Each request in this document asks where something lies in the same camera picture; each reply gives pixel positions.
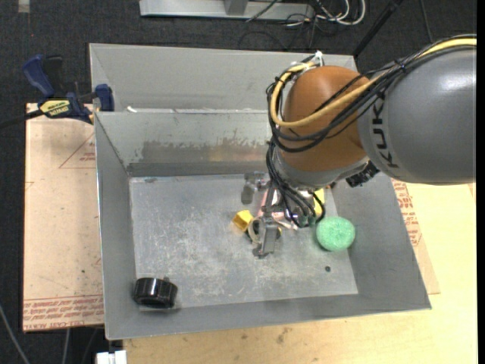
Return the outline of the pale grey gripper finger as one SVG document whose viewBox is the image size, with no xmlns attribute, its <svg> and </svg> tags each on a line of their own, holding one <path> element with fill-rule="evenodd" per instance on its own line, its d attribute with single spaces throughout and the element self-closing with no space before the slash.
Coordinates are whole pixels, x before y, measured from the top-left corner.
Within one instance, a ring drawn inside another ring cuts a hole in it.
<svg viewBox="0 0 485 364">
<path fill-rule="evenodd" d="M 273 219 L 258 219 L 252 225 L 256 229 L 259 242 L 253 249 L 253 254 L 257 257 L 265 257 L 274 252 L 277 240 L 280 237 L 280 228 Z"/>
<path fill-rule="evenodd" d="M 268 180 L 266 174 L 262 171 L 254 171 L 244 174 L 245 184 L 241 192 L 242 204 L 252 203 L 253 196 L 257 191 L 266 189 L 268 186 Z"/>
</svg>

